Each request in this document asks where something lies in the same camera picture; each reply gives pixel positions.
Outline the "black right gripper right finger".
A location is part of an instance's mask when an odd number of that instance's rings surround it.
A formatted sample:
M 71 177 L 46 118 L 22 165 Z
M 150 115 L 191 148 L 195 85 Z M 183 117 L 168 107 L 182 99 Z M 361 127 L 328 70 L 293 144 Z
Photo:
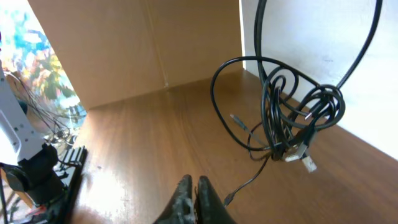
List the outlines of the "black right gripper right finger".
M 224 208 L 209 178 L 202 175 L 195 190 L 195 211 L 200 224 L 236 224 Z

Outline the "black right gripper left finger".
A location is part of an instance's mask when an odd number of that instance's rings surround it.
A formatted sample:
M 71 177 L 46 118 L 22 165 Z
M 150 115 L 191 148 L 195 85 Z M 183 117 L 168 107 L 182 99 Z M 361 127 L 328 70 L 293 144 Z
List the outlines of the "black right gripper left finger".
M 195 224 L 196 216 L 192 200 L 192 177 L 184 175 L 172 197 L 155 224 Z

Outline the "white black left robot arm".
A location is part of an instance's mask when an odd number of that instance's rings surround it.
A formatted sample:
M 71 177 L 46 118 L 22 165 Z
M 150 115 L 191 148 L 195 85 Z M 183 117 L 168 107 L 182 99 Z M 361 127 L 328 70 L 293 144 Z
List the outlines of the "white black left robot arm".
M 32 210 L 18 223 L 68 223 L 87 155 L 82 146 L 59 157 L 32 127 L 27 108 L 1 74 L 1 170 L 10 188 L 32 202 Z

